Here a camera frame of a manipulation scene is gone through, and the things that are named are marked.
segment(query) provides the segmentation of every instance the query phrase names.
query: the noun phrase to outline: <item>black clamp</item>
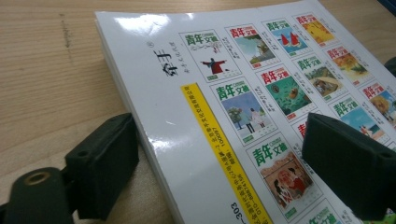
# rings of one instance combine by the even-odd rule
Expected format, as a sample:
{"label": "black clamp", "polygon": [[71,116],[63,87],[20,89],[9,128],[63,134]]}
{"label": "black clamp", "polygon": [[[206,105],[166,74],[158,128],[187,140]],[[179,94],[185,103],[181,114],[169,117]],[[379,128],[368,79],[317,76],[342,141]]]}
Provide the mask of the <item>black clamp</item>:
{"label": "black clamp", "polygon": [[65,156],[66,166],[34,170],[18,178],[0,224],[74,223],[78,217],[106,220],[138,163],[134,119],[107,120]]}
{"label": "black clamp", "polygon": [[303,159],[362,220],[396,211],[396,152],[344,122],[308,115]]}

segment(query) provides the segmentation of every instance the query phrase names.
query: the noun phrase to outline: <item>metal screw hole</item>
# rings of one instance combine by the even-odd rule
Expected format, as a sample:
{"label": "metal screw hole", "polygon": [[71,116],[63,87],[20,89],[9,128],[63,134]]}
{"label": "metal screw hole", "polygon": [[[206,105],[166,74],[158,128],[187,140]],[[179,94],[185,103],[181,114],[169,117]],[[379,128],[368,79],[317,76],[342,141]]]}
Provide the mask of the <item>metal screw hole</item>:
{"label": "metal screw hole", "polygon": [[32,186],[32,185],[37,185],[39,183],[44,182],[50,178],[50,173],[48,172],[37,172],[32,175],[29,175],[24,179],[25,185]]}

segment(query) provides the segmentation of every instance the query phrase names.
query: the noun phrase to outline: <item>yellow stripe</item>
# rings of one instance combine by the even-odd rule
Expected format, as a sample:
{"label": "yellow stripe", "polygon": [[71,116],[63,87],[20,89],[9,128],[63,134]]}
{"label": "yellow stripe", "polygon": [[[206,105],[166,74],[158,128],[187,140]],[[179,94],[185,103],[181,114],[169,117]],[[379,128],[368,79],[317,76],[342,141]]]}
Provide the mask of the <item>yellow stripe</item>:
{"label": "yellow stripe", "polygon": [[245,220],[249,223],[272,223],[198,85],[193,83],[181,89],[247,216]]}

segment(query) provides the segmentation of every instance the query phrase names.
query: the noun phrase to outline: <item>book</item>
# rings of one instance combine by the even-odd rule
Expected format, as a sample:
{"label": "book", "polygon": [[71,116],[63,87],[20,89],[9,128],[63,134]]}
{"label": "book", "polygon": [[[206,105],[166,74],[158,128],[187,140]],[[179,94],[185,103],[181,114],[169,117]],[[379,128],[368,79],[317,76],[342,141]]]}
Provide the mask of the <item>book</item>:
{"label": "book", "polygon": [[96,18],[175,221],[361,223],[301,159],[306,118],[394,149],[396,78],[318,1]]}

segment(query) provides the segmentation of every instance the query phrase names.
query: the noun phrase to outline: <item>wood grain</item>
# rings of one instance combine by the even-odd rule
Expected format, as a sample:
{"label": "wood grain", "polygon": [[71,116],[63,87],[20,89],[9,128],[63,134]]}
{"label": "wood grain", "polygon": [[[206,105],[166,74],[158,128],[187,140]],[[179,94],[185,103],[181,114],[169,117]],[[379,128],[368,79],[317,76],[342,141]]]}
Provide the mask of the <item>wood grain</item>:
{"label": "wood grain", "polygon": [[[101,51],[94,11],[199,12],[283,2],[290,1],[0,1],[0,204],[20,175],[63,168],[68,151],[106,119],[126,112]],[[396,56],[396,19],[375,0],[320,2],[381,63]],[[140,159],[106,223],[173,223],[141,149]]]}

